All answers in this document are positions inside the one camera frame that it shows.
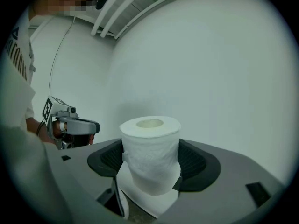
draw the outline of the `white ceiling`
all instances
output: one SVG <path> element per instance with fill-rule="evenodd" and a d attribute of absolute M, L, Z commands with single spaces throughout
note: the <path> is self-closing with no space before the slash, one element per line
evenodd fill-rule
<path fill-rule="evenodd" d="M 149 5 L 153 4 L 158 0 L 135 0 L 132 2 L 118 17 L 115 23 L 111 26 L 109 32 L 113 34 L 118 34 L 119 31 L 130 21 L 132 20 L 137 14 L 139 14 L 142 10 L 147 8 Z M 104 17 L 99 30 L 102 30 L 103 27 L 107 24 L 110 17 L 113 13 L 117 10 L 117 8 L 124 2 L 124 0 L 117 0 L 112 7 L 107 12 L 106 16 Z M 86 7 L 83 11 L 81 7 L 74 8 L 73 11 L 70 12 L 63 12 L 62 14 L 67 16 L 75 16 L 89 21 L 91 23 L 95 23 L 97 17 L 99 16 L 101 10 L 97 10 L 95 7 Z M 44 21 L 44 18 L 41 16 L 37 16 L 31 20 L 32 26 L 39 26 Z"/>

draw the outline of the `paper towel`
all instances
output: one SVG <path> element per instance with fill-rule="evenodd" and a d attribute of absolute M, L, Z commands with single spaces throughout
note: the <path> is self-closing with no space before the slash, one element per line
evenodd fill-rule
<path fill-rule="evenodd" d="M 165 116 L 132 119 L 120 126 L 123 161 L 128 163 L 134 184 L 142 191 L 162 195 L 178 180 L 180 128 L 176 119 Z"/>

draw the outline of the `black cable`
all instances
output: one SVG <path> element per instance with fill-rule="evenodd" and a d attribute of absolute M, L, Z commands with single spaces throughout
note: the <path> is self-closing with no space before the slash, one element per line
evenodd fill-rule
<path fill-rule="evenodd" d="M 72 23 L 71 23 L 71 26 L 69 27 L 69 29 L 68 29 L 67 32 L 65 33 L 64 37 L 62 38 L 62 40 L 61 40 L 61 42 L 60 42 L 60 44 L 59 44 L 59 47 L 58 47 L 57 51 L 56 51 L 56 54 L 55 54 L 55 57 L 54 57 L 54 60 L 53 60 L 53 63 L 52 63 L 52 67 L 51 67 L 51 72 L 50 72 L 48 95 L 50 95 L 50 85 L 51 85 L 52 70 L 53 70 L 53 66 L 54 66 L 54 62 L 55 62 L 57 53 L 58 53 L 58 51 L 59 51 L 59 48 L 60 48 L 60 46 L 61 46 L 61 44 L 62 44 L 62 42 L 63 42 L 63 40 L 64 40 L 66 34 L 69 32 L 69 30 L 71 29 L 71 27 L 72 27 L 73 24 L 74 24 L 74 23 L 72 22 Z"/>
<path fill-rule="evenodd" d="M 37 128 L 37 131 L 36 131 L 36 135 L 37 135 L 37 136 L 39 135 L 39 132 L 40 132 L 42 126 L 44 125 L 44 123 L 45 123 L 45 122 L 43 122 L 43 121 L 40 122 L 40 124 L 39 124 L 39 126 L 38 126 L 38 128 Z"/>

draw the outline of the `black slot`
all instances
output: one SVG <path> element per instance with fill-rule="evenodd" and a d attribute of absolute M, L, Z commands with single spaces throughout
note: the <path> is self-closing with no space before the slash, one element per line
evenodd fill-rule
<path fill-rule="evenodd" d="M 262 206 L 271 197 L 260 182 L 246 184 L 257 207 Z"/>
<path fill-rule="evenodd" d="M 62 157 L 62 160 L 63 161 L 67 161 L 67 160 L 69 160 L 69 159 L 71 159 L 69 156 L 67 156 L 67 155 L 64 155 L 64 156 L 61 156 Z"/>
<path fill-rule="evenodd" d="M 115 178 L 122 165 L 122 153 L 122 142 L 118 140 L 90 154 L 87 163 L 100 176 Z M 221 165 L 215 156 L 182 139 L 178 145 L 178 162 L 181 176 L 173 189 L 179 192 L 203 191 L 221 172 Z"/>

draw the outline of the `white t-shirt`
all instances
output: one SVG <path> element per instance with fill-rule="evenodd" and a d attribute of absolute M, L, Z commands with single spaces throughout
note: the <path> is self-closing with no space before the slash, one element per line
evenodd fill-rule
<path fill-rule="evenodd" d="M 35 67 L 33 66 L 34 56 L 28 32 L 29 25 L 27 8 L 12 29 L 4 51 L 8 54 L 14 67 L 30 85 Z M 25 119 L 31 117 L 34 117 L 32 103 L 30 103 L 26 110 Z"/>

